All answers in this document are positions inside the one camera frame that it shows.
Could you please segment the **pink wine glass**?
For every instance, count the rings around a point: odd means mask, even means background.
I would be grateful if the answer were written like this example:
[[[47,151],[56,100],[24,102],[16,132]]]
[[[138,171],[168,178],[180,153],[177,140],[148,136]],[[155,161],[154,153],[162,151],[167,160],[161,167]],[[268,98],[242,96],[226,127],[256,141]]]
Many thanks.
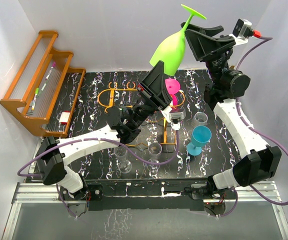
[[[172,97],[172,105],[173,107],[178,105],[178,100],[176,97],[176,93],[178,93],[181,89],[180,83],[174,78],[165,79],[165,86],[168,94]]]

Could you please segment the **green wine glass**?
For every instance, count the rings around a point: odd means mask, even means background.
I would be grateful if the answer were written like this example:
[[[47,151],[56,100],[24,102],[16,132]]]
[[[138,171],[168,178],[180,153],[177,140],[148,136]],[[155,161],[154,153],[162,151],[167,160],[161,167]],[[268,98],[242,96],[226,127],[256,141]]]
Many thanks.
[[[181,6],[189,12],[188,19],[184,22],[184,25],[179,31],[165,38],[156,48],[149,63],[151,66],[155,66],[159,61],[164,63],[163,72],[166,75],[174,76],[186,51],[185,31],[187,30],[193,17],[198,17],[206,20],[207,17],[193,8],[181,4]]]

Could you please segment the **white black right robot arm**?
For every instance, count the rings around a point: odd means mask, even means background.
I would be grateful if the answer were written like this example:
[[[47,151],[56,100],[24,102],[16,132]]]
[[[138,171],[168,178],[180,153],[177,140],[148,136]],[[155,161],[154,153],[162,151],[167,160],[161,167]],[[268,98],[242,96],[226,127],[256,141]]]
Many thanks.
[[[237,21],[232,34],[217,37],[223,30],[221,25],[204,28],[189,24],[184,32],[193,56],[205,63],[212,80],[205,86],[204,101],[226,126],[241,157],[232,168],[209,176],[204,187],[191,189],[214,199],[223,195],[225,189],[247,187],[272,178],[282,156],[279,147],[269,146],[240,118],[237,99],[245,94],[251,79],[228,64],[235,45],[245,44],[250,37],[261,34],[245,19]]]

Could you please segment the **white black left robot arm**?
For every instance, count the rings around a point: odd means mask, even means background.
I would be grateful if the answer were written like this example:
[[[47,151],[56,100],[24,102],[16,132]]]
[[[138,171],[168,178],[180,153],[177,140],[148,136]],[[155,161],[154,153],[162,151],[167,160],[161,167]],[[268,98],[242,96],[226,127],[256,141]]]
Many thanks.
[[[95,152],[131,143],[140,134],[140,126],[149,116],[157,111],[169,113],[172,97],[165,80],[164,62],[160,60],[139,82],[139,98],[135,104],[132,107],[110,107],[104,127],[64,140],[46,137],[36,154],[42,183],[46,186],[57,184],[75,199],[83,199],[87,195],[86,183],[69,165]]]

